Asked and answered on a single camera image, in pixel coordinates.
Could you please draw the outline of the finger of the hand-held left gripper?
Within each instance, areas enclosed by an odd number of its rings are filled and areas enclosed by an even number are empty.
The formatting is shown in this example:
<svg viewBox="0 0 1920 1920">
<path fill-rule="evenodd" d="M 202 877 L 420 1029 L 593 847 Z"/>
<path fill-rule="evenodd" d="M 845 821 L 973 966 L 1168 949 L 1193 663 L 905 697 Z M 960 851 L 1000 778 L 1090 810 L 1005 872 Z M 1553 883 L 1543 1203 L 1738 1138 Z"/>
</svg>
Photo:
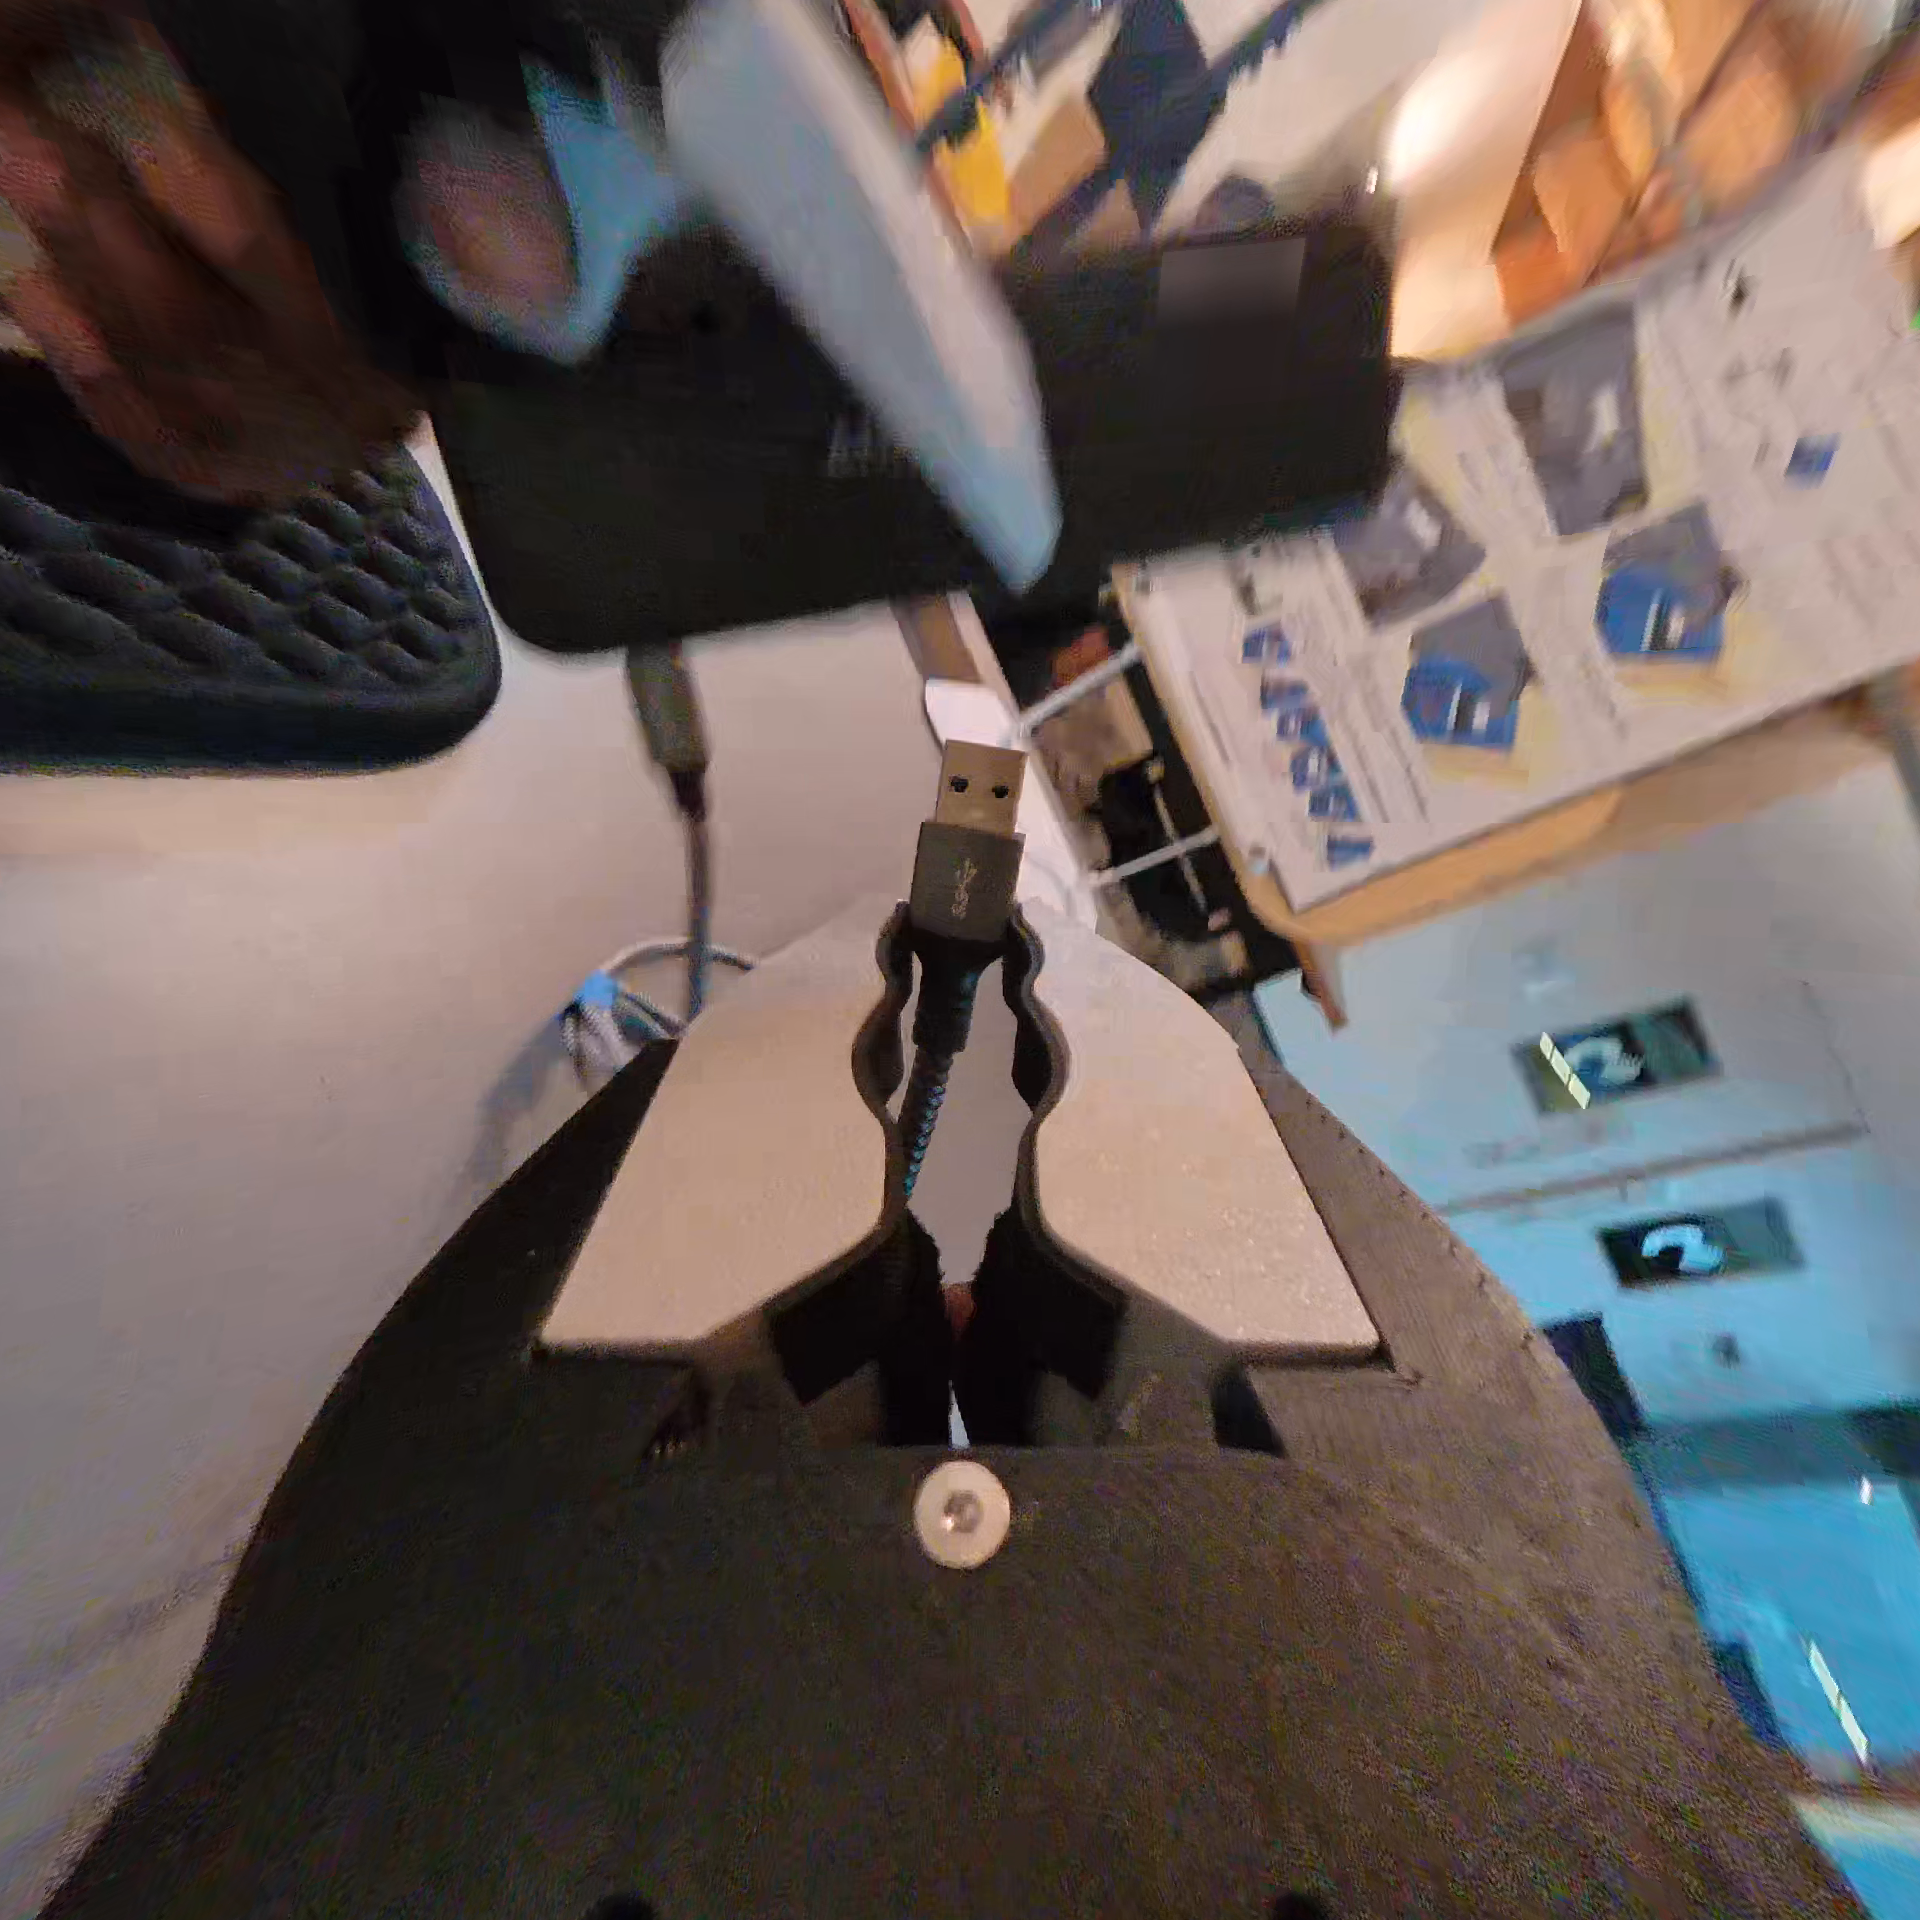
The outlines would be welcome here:
<svg viewBox="0 0 1920 1920">
<path fill-rule="evenodd" d="M 1032 586 L 1065 523 L 1039 375 L 858 55 L 812 3 L 691 3 L 664 40 L 661 117 L 695 201 L 1000 577 Z"/>
</svg>

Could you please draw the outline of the black usb hub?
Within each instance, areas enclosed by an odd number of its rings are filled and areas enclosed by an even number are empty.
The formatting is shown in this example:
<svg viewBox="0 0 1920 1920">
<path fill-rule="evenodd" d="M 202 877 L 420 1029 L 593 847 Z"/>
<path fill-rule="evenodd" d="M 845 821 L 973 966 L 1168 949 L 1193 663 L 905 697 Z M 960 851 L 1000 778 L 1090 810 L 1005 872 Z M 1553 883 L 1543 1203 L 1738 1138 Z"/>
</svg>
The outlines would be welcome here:
<svg viewBox="0 0 1920 1920">
<path fill-rule="evenodd" d="M 1385 253 L 1311 219 L 1000 262 L 1041 377 L 1064 531 L 1005 586 L 747 259 L 651 259 L 586 368 L 467 352 L 427 410 L 497 609 L 621 654 L 970 591 L 1059 614 L 1121 561 L 1379 497 L 1401 371 Z"/>
</svg>

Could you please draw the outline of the phone sign window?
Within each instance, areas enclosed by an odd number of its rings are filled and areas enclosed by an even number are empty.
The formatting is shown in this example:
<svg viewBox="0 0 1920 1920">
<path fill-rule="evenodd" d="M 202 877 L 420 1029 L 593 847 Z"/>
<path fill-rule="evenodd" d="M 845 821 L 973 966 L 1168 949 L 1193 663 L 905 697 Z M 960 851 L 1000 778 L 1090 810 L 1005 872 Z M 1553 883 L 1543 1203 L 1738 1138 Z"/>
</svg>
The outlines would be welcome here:
<svg viewBox="0 0 1920 1920">
<path fill-rule="evenodd" d="M 1807 1269 L 1776 1197 L 1624 1218 L 1596 1230 L 1596 1240 L 1620 1289 L 1765 1280 Z"/>
<path fill-rule="evenodd" d="M 1722 1075 L 1722 1055 L 1691 999 L 1546 1029 L 1513 1040 L 1509 1055 L 1540 1115 L 1596 1113 Z"/>
</svg>

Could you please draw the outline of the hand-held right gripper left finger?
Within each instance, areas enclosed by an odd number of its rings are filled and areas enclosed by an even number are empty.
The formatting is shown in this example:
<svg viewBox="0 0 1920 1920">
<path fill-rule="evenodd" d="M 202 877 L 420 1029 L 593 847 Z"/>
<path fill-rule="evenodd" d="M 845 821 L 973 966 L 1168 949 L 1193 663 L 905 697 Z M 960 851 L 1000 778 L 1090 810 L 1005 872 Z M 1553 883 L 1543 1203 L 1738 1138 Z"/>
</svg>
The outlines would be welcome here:
<svg viewBox="0 0 1920 1920">
<path fill-rule="evenodd" d="M 695 1353 L 898 1210 L 903 901 L 859 896 L 721 989 L 674 1049 L 544 1318 L 551 1353 Z"/>
</svg>

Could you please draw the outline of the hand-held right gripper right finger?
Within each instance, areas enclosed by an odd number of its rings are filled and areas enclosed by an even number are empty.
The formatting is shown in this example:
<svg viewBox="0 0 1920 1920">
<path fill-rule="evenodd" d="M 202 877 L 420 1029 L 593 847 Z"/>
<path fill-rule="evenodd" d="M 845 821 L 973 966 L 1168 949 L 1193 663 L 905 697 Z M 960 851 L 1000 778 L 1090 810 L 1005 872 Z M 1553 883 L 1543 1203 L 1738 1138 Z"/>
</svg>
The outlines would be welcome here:
<svg viewBox="0 0 1920 1920">
<path fill-rule="evenodd" d="M 1381 1333 L 1232 1035 L 1065 912 L 1010 918 L 1020 1206 L 1073 1269 L 1251 1359 L 1377 1359 Z"/>
</svg>

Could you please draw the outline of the person's left hand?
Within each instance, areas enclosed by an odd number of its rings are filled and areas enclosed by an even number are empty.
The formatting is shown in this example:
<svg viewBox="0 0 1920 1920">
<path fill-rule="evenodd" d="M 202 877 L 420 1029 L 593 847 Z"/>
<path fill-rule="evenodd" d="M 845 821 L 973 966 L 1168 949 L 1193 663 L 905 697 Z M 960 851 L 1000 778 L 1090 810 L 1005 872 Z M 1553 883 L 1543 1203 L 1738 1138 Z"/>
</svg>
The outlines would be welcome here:
<svg viewBox="0 0 1920 1920">
<path fill-rule="evenodd" d="M 435 134 L 408 205 L 460 287 L 560 305 L 540 160 Z M 181 65 L 181 3 L 5 3 L 5 318 L 91 434 L 167 488 L 281 504 L 399 443 L 455 377 L 346 338 Z"/>
</svg>

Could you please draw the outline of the printed instruction poster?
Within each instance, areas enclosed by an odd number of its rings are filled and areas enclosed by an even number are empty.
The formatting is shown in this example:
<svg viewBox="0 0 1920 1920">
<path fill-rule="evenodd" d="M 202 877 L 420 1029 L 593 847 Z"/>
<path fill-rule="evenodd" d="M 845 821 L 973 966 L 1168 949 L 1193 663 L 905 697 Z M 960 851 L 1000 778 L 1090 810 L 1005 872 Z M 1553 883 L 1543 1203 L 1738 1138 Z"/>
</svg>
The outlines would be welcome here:
<svg viewBox="0 0 1920 1920">
<path fill-rule="evenodd" d="M 1859 149 L 1408 375 L 1369 506 L 1140 567 L 1220 837 L 1285 907 L 1916 665 L 1916 314 Z"/>
</svg>

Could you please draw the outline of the black quilted pad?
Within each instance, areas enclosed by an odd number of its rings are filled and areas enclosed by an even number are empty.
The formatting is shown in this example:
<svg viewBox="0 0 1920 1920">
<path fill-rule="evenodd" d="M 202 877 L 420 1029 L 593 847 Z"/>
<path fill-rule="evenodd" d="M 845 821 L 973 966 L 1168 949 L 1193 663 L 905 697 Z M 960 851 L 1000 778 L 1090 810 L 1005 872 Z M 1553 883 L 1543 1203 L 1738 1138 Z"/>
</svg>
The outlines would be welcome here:
<svg viewBox="0 0 1920 1920">
<path fill-rule="evenodd" d="M 492 712 L 488 599 L 394 443 L 273 512 L 181 495 L 24 353 L 3 371 L 7 775 L 352 775 Z"/>
</svg>

